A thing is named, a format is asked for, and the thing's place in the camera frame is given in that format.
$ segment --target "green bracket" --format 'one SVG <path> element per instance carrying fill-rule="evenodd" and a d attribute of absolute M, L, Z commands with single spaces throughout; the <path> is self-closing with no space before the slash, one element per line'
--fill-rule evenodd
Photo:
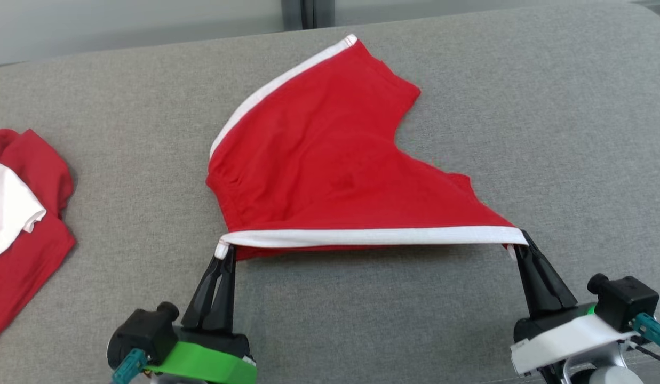
<path fill-rule="evenodd" d="M 255 384 L 257 375 L 256 367 L 242 359 L 189 342 L 178 342 L 164 364 L 145 369 L 218 384 Z"/>

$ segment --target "red t-shirt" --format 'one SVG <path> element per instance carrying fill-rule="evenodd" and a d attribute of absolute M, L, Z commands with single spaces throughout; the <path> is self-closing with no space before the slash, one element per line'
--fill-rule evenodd
<path fill-rule="evenodd" d="M 57 270 L 76 240 L 61 220 L 73 192 L 66 163 L 35 132 L 0 130 L 0 163 L 29 186 L 47 214 L 0 255 L 0 333 Z"/>

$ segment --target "gray upholstery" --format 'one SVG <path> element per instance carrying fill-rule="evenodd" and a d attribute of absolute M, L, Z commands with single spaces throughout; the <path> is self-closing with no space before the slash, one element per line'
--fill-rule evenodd
<path fill-rule="evenodd" d="M 152 48 L 0 68 L 0 128 L 70 164 L 78 246 L 0 337 L 0 382 L 108 382 L 105 347 L 135 308 L 184 310 L 226 231 L 204 185 L 237 105 L 355 33 L 422 88 L 396 134 L 471 175 L 528 229 L 579 300 L 596 272 L 660 291 L 660 19 L 633 5 L 526 8 Z M 500 246 L 298 253 L 238 265 L 235 330 L 259 382 L 518 378 L 527 315 Z M 657 315 L 660 318 L 660 303 Z M 647 383 L 660 364 L 632 353 Z"/>

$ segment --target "robotic arm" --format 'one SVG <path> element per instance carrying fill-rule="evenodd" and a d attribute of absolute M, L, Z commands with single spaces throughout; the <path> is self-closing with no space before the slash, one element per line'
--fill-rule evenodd
<path fill-rule="evenodd" d="M 234 302 L 235 247 L 230 246 L 223 260 L 212 258 L 182 326 L 172 325 L 178 308 L 164 302 L 157 311 L 136 309 L 115 331 L 107 347 L 107 362 L 115 370 L 112 384 L 128 384 L 139 373 L 152 384 L 254 384 L 249 341 L 233 333 Z"/>
<path fill-rule="evenodd" d="M 597 274 L 588 290 L 598 303 L 579 305 L 526 232 L 524 237 L 528 246 L 514 246 L 529 310 L 515 324 L 511 356 L 517 373 L 538 372 L 547 384 L 642 384 L 622 352 L 633 347 L 660 360 L 638 345 L 660 345 L 653 317 L 659 294 L 631 276 L 610 281 Z M 595 368 L 578 370 L 584 363 Z"/>
<path fill-rule="evenodd" d="M 511 358 L 518 374 L 538 372 L 547 384 L 642 384 L 626 367 L 622 352 L 660 345 L 654 319 L 659 294 L 634 277 L 610 281 L 598 274 L 588 290 L 598 303 L 579 304 L 526 232 L 528 246 L 515 245 L 529 317 L 515 324 Z M 181 326 L 178 308 L 136 309 L 109 341 L 112 384 L 137 374 L 152 384 L 255 384 L 256 363 L 249 341 L 233 333 L 235 247 L 223 260 L 212 258 Z M 578 370 L 590 363 L 594 369 Z"/>

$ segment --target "black cable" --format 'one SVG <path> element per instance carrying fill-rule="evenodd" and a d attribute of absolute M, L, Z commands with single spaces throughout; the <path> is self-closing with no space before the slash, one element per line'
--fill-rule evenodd
<path fill-rule="evenodd" d="M 636 345 L 635 349 L 639 350 L 640 352 L 644 353 L 645 355 L 648 355 L 648 356 L 660 361 L 660 355 L 652 352 L 651 350 L 642 348 L 640 345 Z"/>

